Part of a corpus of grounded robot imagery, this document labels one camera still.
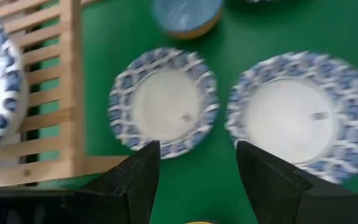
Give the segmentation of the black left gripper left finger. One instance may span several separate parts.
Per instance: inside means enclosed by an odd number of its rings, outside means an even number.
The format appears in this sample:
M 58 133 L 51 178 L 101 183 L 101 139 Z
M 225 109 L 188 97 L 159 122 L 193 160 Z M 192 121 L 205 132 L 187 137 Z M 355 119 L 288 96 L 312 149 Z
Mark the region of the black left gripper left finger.
M 160 142 L 151 141 L 80 187 L 75 223 L 148 224 L 160 175 Z

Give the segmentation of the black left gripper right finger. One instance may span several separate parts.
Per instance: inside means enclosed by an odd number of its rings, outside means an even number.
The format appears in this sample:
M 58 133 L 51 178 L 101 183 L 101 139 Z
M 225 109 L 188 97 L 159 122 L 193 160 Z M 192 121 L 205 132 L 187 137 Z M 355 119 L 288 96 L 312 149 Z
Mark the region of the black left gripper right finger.
M 294 224 L 301 195 L 311 184 L 294 165 L 239 141 L 236 160 L 241 181 L 259 224 Z

